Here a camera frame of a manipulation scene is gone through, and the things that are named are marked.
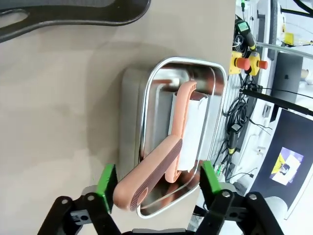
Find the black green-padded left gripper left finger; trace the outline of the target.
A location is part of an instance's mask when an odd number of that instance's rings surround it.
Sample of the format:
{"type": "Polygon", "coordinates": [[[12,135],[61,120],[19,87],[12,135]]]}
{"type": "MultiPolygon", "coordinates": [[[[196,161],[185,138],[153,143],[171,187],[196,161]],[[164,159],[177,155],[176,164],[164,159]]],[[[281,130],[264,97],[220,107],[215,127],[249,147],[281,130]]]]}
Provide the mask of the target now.
{"type": "Polygon", "coordinates": [[[99,235],[122,234],[111,217],[113,191],[117,185],[116,168],[107,164],[95,191],[72,200],[59,196],[49,210],[39,235],[77,235],[86,224],[92,224],[99,235]]]}

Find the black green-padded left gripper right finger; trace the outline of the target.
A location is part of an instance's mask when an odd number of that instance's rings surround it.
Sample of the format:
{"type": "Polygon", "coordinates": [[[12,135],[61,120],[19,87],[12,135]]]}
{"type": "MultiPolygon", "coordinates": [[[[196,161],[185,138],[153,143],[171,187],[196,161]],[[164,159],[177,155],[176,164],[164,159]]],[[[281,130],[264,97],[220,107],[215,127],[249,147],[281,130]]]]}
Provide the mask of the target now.
{"type": "Polygon", "coordinates": [[[283,234],[264,197],[258,192],[240,196],[222,189],[210,161],[201,164],[199,185],[208,212],[195,234],[218,235],[225,221],[236,222],[244,235],[283,234]]]}

